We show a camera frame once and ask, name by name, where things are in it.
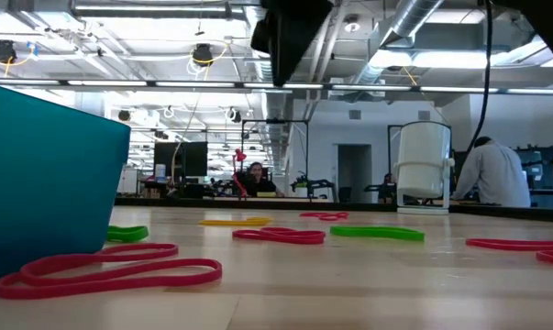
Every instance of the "man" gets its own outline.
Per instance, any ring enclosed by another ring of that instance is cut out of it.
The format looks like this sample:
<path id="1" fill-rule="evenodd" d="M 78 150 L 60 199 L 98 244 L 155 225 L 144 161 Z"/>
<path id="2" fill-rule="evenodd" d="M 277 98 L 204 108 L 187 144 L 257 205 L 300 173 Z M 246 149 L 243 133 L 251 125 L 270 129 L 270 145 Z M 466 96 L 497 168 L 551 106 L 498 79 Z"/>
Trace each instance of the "man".
<path id="1" fill-rule="evenodd" d="M 466 158 L 458 188 L 451 196 L 462 199 L 478 183 L 480 202 L 507 207 L 530 207 L 531 198 L 521 159 L 512 149 L 489 137 L 478 137 Z"/>

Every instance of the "door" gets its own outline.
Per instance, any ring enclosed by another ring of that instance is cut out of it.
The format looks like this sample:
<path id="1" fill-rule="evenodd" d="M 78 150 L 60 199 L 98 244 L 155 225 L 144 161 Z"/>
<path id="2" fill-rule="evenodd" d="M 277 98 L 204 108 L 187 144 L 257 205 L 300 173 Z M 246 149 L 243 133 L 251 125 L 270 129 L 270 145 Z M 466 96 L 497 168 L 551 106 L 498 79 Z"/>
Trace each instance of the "door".
<path id="1" fill-rule="evenodd" d="M 371 203 L 371 145 L 338 145 L 337 188 L 341 202 Z"/>

